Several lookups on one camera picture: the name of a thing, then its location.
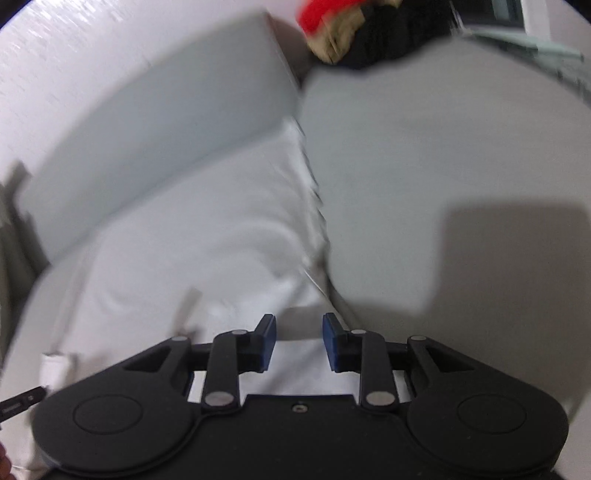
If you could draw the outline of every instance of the black cloth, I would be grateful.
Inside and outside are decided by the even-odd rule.
[[[452,12],[446,0],[403,0],[398,8],[366,4],[362,11],[365,23],[338,66],[360,70],[400,59],[450,33]]]

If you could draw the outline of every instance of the wrinkled fabric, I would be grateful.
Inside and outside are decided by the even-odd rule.
[[[379,0],[375,5],[397,7],[402,0]],[[336,64],[349,51],[355,33],[365,22],[362,5],[345,8],[338,13],[330,12],[321,21],[313,35],[307,37],[308,48],[327,64]]]
[[[405,0],[399,8],[366,4],[362,11],[365,22],[339,66],[359,70],[400,59],[450,32],[451,9],[444,0]]]

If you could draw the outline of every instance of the white bed sheet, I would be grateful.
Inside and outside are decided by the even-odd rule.
[[[242,398],[356,394],[357,375],[332,373],[324,350],[322,315],[334,308],[317,266],[326,242],[300,142],[287,121],[101,228],[72,272],[46,348],[75,356],[80,380],[170,336],[210,342],[273,313],[278,342],[269,371],[242,375]],[[190,400],[200,400],[202,381],[196,376]],[[11,434],[22,438],[10,446],[26,438],[21,423]],[[27,458],[13,461],[23,467],[20,478],[38,476],[26,471]]]

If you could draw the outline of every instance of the gray pillow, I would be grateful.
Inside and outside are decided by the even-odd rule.
[[[171,176],[295,114],[270,21],[250,14],[168,56],[57,147],[16,200],[50,262]]]

